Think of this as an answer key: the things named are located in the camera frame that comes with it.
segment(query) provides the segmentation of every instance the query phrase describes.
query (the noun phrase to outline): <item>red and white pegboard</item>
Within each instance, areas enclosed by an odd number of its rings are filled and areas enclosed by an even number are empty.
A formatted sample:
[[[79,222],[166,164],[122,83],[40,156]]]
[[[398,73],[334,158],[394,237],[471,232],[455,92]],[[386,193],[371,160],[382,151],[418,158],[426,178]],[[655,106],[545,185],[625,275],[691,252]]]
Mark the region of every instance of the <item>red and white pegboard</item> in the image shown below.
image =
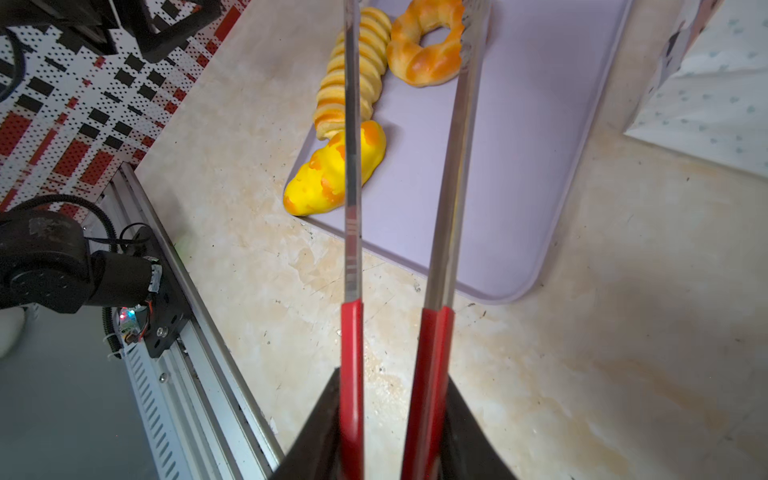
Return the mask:
[[[42,194],[94,201],[123,162],[138,165],[250,0],[222,0],[223,14],[163,61],[141,58],[135,39],[113,30],[118,54],[100,56],[56,27],[13,28],[25,46],[24,81],[0,103],[0,211]],[[158,28],[196,4],[146,0]],[[0,83],[13,54],[0,38]],[[82,221],[70,204],[51,210]]]

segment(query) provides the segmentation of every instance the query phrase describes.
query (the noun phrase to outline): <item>countertop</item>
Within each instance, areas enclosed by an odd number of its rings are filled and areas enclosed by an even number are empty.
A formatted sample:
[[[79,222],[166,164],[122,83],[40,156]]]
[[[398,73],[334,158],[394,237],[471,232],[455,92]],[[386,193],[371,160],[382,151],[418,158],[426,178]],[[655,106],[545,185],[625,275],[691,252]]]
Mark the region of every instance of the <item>countertop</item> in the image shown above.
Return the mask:
[[[535,287],[455,301],[451,375],[524,480],[768,478],[768,183],[621,133],[679,5],[635,2]],[[285,450],[339,363],[343,245],[282,191],[341,8],[252,0],[137,169]],[[396,478],[425,280],[364,269],[367,472]]]

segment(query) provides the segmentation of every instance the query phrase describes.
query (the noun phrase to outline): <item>yellow bread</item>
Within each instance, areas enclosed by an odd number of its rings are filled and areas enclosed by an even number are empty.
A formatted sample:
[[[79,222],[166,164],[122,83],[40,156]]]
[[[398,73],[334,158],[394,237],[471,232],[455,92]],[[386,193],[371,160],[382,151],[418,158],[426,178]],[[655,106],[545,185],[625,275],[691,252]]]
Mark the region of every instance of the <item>yellow bread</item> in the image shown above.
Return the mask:
[[[384,158],[386,136],[373,120],[360,125],[360,163],[365,183]],[[344,131],[312,154],[299,168],[283,194],[283,206],[291,215],[323,214],[344,203],[346,139]]]
[[[360,118],[373,115],[373,104],[382,91],[381,76],[386,72],[386,49],[392,23],[386,13],[373,7],[360,11]],[[317,92],[317,108],[313,115],[318,139],[332,138],[344,128],[344,35],[336,37],[326,76]]]

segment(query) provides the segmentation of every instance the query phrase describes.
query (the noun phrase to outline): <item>black cable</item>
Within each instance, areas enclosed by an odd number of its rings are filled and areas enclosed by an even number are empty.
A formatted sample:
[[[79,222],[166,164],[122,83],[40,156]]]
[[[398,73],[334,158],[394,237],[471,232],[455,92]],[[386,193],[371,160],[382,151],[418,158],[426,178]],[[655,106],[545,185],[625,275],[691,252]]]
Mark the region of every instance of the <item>black cable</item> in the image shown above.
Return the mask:
[[[137,245],[139,243],[145,243],[147,240],[149,240],[149,237],[147,238],[140,238],[138,240],[111,240],[109,238],[93,238],[93,237],[85,237],[86,240],[90,240],[91,242],[95,243],[103,243],[105,245]]]
[[[128,225],[126,225],[126,226],[125,226],[125,228],[124,228],[124,229],[123,229],[123,230],[120,232],[120,236],[118,237],[120,240],[118,241],[118,243],[119,243],[119,242],[121,242],[121,241],[124,241],[124,242],[126,242],[126,243],[144,243],[144,242],[146,242],[147,240],[149,240],[149,237],[147,237],[147,238],[141,238],[141,239],[139,239],[139,240],[123,240],[123,235],[125,235],[125,232],[127,232],[129,228],[131,228],[131,227],[136,227],[137,225],[144,225],[146,228],[148,228],[148,229],[152,230],[152,227],[150,227],[149,225],[147,225],[147,224],[146,224],[146,223],[144,223],[144,222],[133,222],[133,223],[129,223],[129,224],[128,224]]]
[[[123,235],[125,235],[125,232],[127,232],[129,228],[131,228],[131,227],[136,227],[137,225],[144,225],[145,227],[147,227],[147,228],[149,228],[149,229],[151,229],[151,228],[152,228],[152,227],[150,227],[149,225],[147,225],[147,224],[146,224],[146,223],[144,223],[144,222],[133,222],[133,223],[129,223],[129,224],[128,224],[128,225],[126,225],[126,226],[125,226],[125,228],[124,228],[124,229],[123,229],[123,230],[120,232],[120,236],[119,236],[118,238],[119,238],[120,240],[123,240]]]
[[[22,80],[24,80],[26,62],[24,60],[24,48],[16,34],[10,28],[2,27],[0,28],[0,35],[8,37],[8,41],[11,42],[11,49],[13,50],[13,75],[11,76],[11,83],[0,93],[0,101],[4,101],[11,96]]]
[[[21,202],[11,210],[30,210],[32,208],[40,207],[41,205],[53,204],[56,202],[66,202],[68,204],[75,204],[87,208],[93,212],[96,218],[101,221],[101,224],[104,225],[104,231],[107,233],[107,238],[109,240],[118,239],[117,234],[114,232],[114,225],[112,224],[112,221],[109,220],[109,217],[107,217],[107,214],[105,214],[104,211],[93,202],[89,202],[84,198],[76,197],[75,195],[41,195],[40,197],[35,197],[30,200]],[[109,246],[109,251],[112,253],[117,253],[118,245],[116,243],[111,244]],[[112,350],[112,353],[114,353],[114,356],[117,358],[122,358],[120,353],[118,353],[120,351],[120,340],[118,340],[118,336],[114,333],[111,307],[106,306],[101,311],[101,323],[104,326],[104,334],[107,336],[107,342],[109,343],[109,348]]]

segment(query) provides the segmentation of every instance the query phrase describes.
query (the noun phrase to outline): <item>black bracket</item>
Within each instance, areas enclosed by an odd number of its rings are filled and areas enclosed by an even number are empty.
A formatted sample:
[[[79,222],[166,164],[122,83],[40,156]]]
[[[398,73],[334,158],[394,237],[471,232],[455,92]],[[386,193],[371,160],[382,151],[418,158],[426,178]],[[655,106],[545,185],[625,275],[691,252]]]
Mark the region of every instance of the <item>black bracket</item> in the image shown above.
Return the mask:
[[[160,289],[154,295],[152,318],[144,341],[147,344],[149,356],[158,358],[174,344],[181,329],[193,317],[192,307],[184,296],[181,285],[171,274],[170,264],[163,255],[160,243],[149,227],[142,227],[136,232],[134,240],[144,240],[133,243],[125,249],[125,253],[135,257],[153,257],[163,267]]]
[[[193,0],[193,2],[200,6],[200,10],[158,33],[152,30],[150,13],[144,0],[123,0],[117,2],[115,6],[119,8],[118,14],[123,28],[136,38],[144,59],[150,63],[158,63],[187,38],[221,15],[220,0]]]

